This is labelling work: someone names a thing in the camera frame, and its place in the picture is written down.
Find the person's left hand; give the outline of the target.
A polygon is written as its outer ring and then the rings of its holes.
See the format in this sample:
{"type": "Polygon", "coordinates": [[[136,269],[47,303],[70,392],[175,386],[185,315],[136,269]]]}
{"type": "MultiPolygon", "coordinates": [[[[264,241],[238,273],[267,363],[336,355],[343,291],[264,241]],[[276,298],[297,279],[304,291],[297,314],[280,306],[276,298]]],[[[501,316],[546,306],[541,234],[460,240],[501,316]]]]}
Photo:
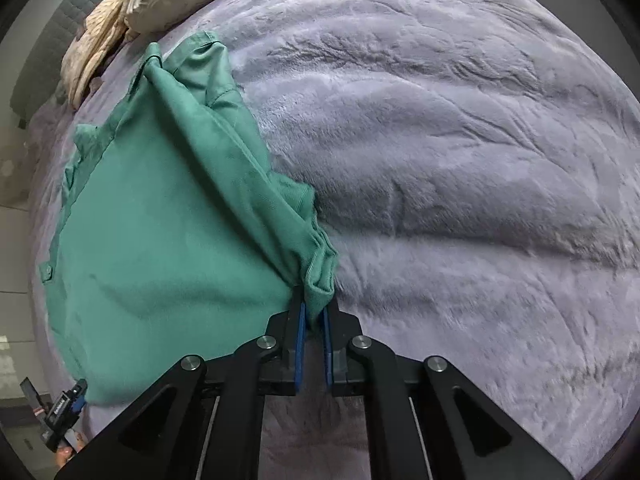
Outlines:
{"type": "Polygon", "coordinates": [[[72,436],[66,434],[55,452],[55,463],[58,469],[62,469],[86,444],[87,441],[80,432],[75,431],[72,436]]]}

